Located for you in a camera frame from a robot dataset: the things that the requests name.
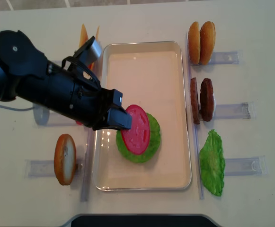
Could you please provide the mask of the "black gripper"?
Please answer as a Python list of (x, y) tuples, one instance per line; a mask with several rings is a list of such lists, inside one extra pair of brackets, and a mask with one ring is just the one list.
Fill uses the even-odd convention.
[(98, 81), (70, 80), (69, 95), (69, 118), (94, 130), (131, 129), (131, 115), (114, 103), (114, 91), (102, 88)]

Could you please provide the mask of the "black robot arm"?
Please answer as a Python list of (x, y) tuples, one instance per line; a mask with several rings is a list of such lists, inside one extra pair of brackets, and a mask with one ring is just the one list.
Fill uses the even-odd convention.
[(122, 108), (122, 93), (102, 88), (89, 69), (101, 53), (101, 46), (92, 37), (57, 65), (23, 32), (1, 31), (0, 101), (20, 97), (93, 130), (130, 129), (132, 118)]

